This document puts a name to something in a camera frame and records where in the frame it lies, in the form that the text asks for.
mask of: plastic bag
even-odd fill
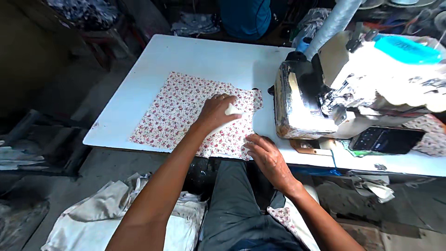
[[[331,9],[328,8],[312,8],[298,23],[297,29],[299,33],[294,37],[291,47],[297,48],[297,45],[305,37],[314,38],[316,32],[324,24],[325,19],[330,14]]]

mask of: fabric scrap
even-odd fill
[[[432,114],[418,117],[403,124],[408,128],[423,129],[426,134],[413,148],[433,157],[446,156],[446,125]]]

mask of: white fabric pile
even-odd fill
[[[97,193],[65,210],[42,251],[103,251],[122,217],[147,184],[149,175],[134,174],[125,182],[109,181]],[[192,251],[205,213],[200,197],[181,192],[167,222],[164,251]]]

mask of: white table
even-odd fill
[[[89,146],[171,152],[130,142],[128,138],[152,104],[171,71],[228,82],[237,88],[262,91],[263,109],[253,118],[253,129],[270,137],[291,164],[334,167],[331,156],[297,153],[288,140],[276,135],[273,97],[280,63],[292,48],[220,42],[155,35],[127,77],[85,136]]]
[[[333,153],[338,168],[446,177],[446,157],[431,157],[415,150],[405,155],[366,155],[362,158],[353,157],[344,149],[333,150]],[[375,164],[382,164],[387,169],[378,170]]]

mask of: person's left hand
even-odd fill
[[[240,114],[226,115],[224,113],[229,107],[229,103],[233,103],[236,99],[236,96],[229,96],[226,93],[215,94],[212,98],[206,100],[195,123],[207,133],[210,133],[225,123],[241,118],[242,115]]]

